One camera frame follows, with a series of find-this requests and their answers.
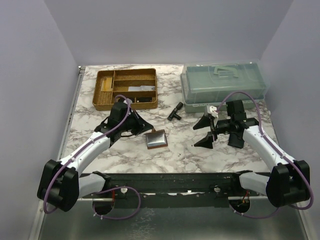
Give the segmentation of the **brown leather card holder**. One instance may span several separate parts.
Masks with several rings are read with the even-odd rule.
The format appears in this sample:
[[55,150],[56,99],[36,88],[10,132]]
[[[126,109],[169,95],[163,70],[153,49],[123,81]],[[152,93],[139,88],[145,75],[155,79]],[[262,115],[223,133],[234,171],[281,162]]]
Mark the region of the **brown leather card holder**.
[[146,133],[145,139],[148,150],[168,146],[168,140],[164,129]]

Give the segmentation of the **gold card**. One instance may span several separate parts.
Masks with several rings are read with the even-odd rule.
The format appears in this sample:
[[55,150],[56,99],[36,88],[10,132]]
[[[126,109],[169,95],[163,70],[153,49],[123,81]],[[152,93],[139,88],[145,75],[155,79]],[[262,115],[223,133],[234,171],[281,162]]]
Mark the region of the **gold card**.
[[113,91],[113,77],[107,76],[102,79],[101,91],[102,92],[112,92]]

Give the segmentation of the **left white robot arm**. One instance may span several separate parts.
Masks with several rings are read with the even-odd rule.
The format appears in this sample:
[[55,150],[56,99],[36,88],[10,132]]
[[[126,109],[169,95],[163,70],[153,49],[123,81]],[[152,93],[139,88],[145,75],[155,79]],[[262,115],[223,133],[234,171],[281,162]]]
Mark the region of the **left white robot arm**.
[[79,148],[60,160],[49,160],[43,168],[37,197],[64,212],[69,211],[78,198],[96,193],[104,198],[110,194],[109,177],[95,171],[81,174],[101,153],[108,150],[121,137],[130,132],[137,136],[152,130],[153,125],[144,120],[127,101],[113,104],[110,115],[93,131]]

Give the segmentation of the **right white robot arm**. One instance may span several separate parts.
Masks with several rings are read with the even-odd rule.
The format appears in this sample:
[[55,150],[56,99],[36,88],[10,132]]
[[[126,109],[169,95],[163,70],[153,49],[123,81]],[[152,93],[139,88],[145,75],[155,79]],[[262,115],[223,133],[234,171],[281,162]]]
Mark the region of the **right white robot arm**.
[[311,201],[309,165],[283,151],[257,119],[248,118],[242,100],[227,102],[226,110],[229,118],[220,120],[215,106],[206,107],[193,129],[209,127],[210,130],[195,146],[212,149],[218,135],[225,134],[229,136],[228,145],[231,147],[242,149],[245,144],[250,145],[270,170],[269,176],[252,171],[236,174],[236,180],[230,183],[230,191],[236,196],[243,195],[247,190],[255,191],[267,196],[276,208]]

